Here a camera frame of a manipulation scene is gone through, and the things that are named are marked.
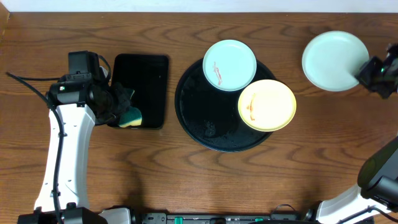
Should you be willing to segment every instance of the black circular plate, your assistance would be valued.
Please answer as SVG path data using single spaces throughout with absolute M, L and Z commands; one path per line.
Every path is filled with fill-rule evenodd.
M 200 144 L 217 151 L 238 152 L 257 146 L 272 132 L 256 131 L 241 119 L 238 100 L 242 90 L 222 91 L 205 78 L 203 59 L 181 77 L 175 91 L 175 111 L 182 128 Z M 275 76 L 257 61 L 252 82 Z

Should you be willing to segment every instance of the pale yellow plate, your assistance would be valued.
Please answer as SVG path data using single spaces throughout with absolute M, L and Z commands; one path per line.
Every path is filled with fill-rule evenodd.
M 290 88 L 275 80 L 259 80 L 246 87 L 239 97 L 243 121 L 258 131 L 276 131 L 286 126 L 296 112 Z

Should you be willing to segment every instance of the white wall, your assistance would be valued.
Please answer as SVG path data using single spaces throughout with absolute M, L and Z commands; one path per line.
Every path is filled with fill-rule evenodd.
M 0 0 L 10 12 L 398 12 L 398 0 Z

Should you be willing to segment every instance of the wooden tabletop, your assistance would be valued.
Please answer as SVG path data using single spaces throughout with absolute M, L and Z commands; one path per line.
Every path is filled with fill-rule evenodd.
M 356 183 L 363 162 L 398 131 L 397 98 L 363 87 L 333 93 L 305 77 L 301 57 L 316 35 L 344 30 L 370 55 L 397 42 L 397 14 L 13 13 L 0 42 L 0 223 L 31 213 L 49 148 L 48 109 L 4 75 L 60 77 L 68 53 L 90 50 L 113 66 L 121 53 L 170 57 L 161 130 L 95 127 L 87 188 L 90 209 L 130 205 L 140 212 L 268 213 L 288 203 L 305 210 Z M 182 129 L 174 93 L 183 72 L 223 39 L 248 44 L 295 93 L 292 122 L 239 153 L 207 149 Z M 51 82 L 31 82 L 45 93 Z M 377 223 L 387 223 L 378 218 Z

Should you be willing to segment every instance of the wood grain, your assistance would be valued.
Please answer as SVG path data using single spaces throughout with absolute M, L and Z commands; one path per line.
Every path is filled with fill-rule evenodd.
M 169 212 L 305 210 L 351 187 L 363 162 L 397 134 L 398 103 L 357 86 L 332 93 L 302 72 L 306 44 L 328 30 L 357 35 L 371 55 L 398 36 L 396 14 L 15 13 L 0 47 L 0 73 L 59 77 L 67 53 L 90 50 L 113 66 L 121 53 L 167 54 L 170 78 L 161 130 L 95 127 L 88 158 L 91 209 L 118 204 Z M 182 73 L 223 39 L 241 40 L 297 97 L 293 121 L 254 149 L 200 146 L 180 126 L 174 93 Z M 50 83 L 32 82 L 41 92 Z M 48 109 L 0 75 L 0 223 L 32 212 L 49 145 Z M 378 218 L 377 223 L 387 223 Z

